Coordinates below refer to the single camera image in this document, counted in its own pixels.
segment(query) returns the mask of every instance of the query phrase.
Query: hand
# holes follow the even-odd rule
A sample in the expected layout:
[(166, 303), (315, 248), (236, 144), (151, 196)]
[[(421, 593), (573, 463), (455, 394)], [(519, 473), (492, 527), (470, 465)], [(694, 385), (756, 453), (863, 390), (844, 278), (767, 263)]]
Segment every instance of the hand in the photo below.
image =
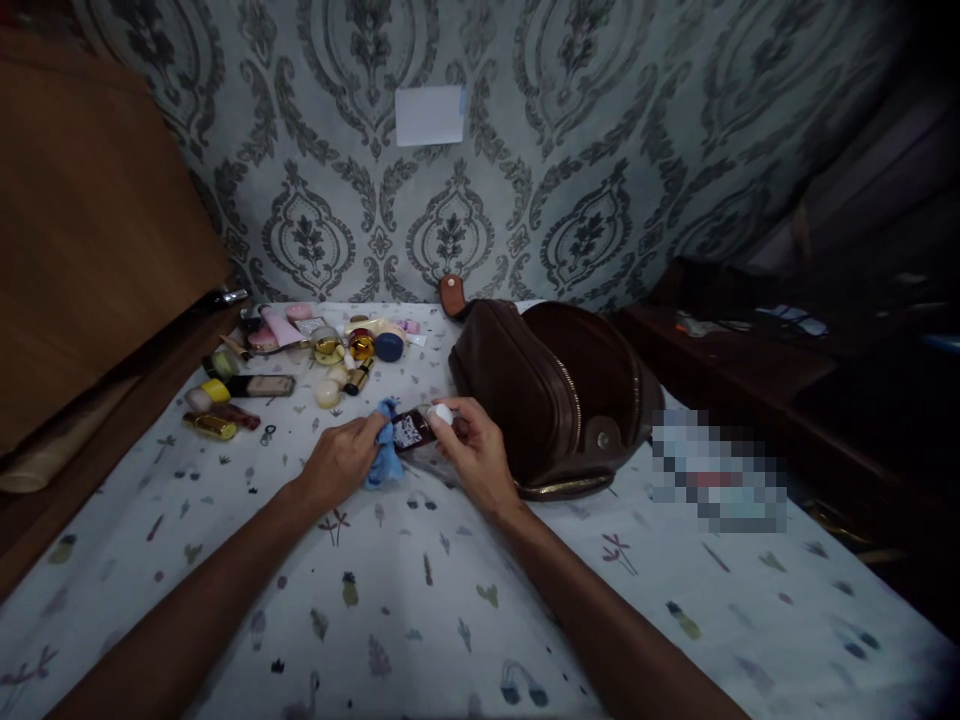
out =
[(503, 433), (473, 398), (434, 400), (460, 412), (453, 427), (436, 415), (430, 428), (440, 441), (440, 453), (453, 463), (467, 497), (488, 515), (502, 516), (524, 507), (507, 465)]
[(377, 456), (377, 433), (386, 424), (387, 419), (375, 412), (323, 431), (303, 471), (293, 481), (314, 505), (317, 516), (341, 504), (360, 487)]

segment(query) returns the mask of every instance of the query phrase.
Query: white sticky note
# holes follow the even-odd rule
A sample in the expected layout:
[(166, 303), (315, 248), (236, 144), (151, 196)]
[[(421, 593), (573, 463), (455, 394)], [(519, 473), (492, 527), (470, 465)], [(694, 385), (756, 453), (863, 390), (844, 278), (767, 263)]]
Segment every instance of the white sticky note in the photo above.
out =
[(397, 146), (463, 142), (464, 85), (397, 90)]

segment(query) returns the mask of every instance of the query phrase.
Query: brown leather bag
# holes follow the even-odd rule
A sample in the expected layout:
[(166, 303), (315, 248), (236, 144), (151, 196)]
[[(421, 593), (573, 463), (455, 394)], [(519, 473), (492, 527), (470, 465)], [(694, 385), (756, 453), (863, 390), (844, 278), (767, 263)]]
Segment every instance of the brown leather bag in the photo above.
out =
[(475, 397), (503, 431), (522, 497), (558, 500), (610, 485), (663, 409), (660, 383), (608, 322), (543, 302), (467, 303), (463, 281), (440, 281), (444, 311), (465, 321), (450, 352), (457, 391)]

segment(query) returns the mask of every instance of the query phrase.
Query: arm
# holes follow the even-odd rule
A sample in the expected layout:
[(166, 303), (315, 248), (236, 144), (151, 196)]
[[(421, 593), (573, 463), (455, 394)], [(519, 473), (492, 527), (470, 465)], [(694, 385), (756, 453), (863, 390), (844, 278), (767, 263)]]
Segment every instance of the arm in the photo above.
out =
[(441, 452), (464, 492), (503, 534), (557, 615), (607, 710), (616, 718), (746, 715), (686, 655), (607, 585), (520, 500), (500, 428), (472, 398), (440, 400), (459, 410), (454, 427), (431, 417)]
[(370, 470), (377, 413), (325, 430), (299, 477), (151, 610), (47, 716), (179, 717), (270, 578)]

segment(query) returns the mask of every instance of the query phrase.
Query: wall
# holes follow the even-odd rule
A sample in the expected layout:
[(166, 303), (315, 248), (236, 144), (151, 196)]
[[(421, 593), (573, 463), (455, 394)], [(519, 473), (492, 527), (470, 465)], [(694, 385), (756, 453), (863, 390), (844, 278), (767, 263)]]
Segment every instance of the wall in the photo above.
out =
[[(728, 257), (876, 99), (866, 0), (77, 0), (141, 71), (270, 300), (471, 293), (611, 308)], [(393, 90), (463, 83), (464, 142), (397, 148)]]

